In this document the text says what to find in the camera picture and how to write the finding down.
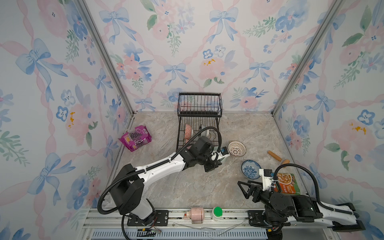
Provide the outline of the brown white lattice bowl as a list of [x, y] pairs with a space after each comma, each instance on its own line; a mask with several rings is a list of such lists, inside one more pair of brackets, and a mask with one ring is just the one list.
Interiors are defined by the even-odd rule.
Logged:
[[234, 157], [242, 157], [246, 154], [247, 148], [246, 146], [239, 141], [232, 141], [228, 145], [228, 150], [230, 155]]

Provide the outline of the red patterned bowl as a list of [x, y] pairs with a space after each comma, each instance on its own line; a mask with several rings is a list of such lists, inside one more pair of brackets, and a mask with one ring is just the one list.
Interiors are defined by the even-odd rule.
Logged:
[[191, 139], [192, 135], [193, 135], [193, 129], [192, 129], [191, 125], [186, 124], [185, 125], [185, 136], [184, 136], [184, 140], [186, 143]]

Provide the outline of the light green bowl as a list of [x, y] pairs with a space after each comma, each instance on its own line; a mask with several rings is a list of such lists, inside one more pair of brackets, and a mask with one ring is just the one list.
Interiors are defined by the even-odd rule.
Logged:
[[225, 152], [225, 153], [218, 153], [218, 162], [219, 162], [219, 165], [222, 165], [226, 159], [230, 156], [230, 153], [229, 152]]

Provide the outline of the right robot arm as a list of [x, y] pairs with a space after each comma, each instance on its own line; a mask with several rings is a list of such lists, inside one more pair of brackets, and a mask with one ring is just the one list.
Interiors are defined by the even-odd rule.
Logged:
[[[314, 183], [315, 197], [284, 194], [278, 181], [278, 173], [284, 167], [294, 167], [306, 172]], [[260, 176], [261, 183], [239, 181], [238, 186], [246, 199], [264, 204], [263, 210], [248, 211], [248, 218], [250, 226], [266, 229], [269, 237], [281, 237], [283, 227], [297, 223], [319, 224], [340, 233], [366, 229], [352, 203], [329, 205], [320, 200], [319, 184], [308, 169], [297, 164], [285, 164], [275, 171], [261, 169]]]

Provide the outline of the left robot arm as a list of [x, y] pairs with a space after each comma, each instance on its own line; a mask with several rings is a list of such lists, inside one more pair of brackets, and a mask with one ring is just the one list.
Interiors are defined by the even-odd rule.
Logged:
[[115, 211], [122, 217], [134, 215], [140, 225], [155, 222], [156, 210], [142, 197], [146, 189], [158, 180], [174, 173], [201, 165], [205, 172], [220, 166], [225, 154], [221, 152], [222, 135], [218, 128], [206, 127], [170, 156], [155, 163], [134, 168], [124, 166], [113, 182], [100, 195], [97, 210], [101, 215]]

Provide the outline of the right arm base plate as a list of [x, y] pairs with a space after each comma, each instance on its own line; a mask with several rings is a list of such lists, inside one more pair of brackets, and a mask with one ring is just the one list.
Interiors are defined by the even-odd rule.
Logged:
[[288, 218], [276, 213], [271, 209], [266, 210], [248, 210], [249, 224], [253, 227], [272, 228], [281, 227]]

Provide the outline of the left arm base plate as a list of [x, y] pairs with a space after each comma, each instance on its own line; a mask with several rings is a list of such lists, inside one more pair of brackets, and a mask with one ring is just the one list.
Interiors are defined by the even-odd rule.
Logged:
[[128, 215], [127, 226], [129, 227], [166, 227], [169, 221], [168, 210], [155, 210], [154, 214], [142, 220], [134, 214]]

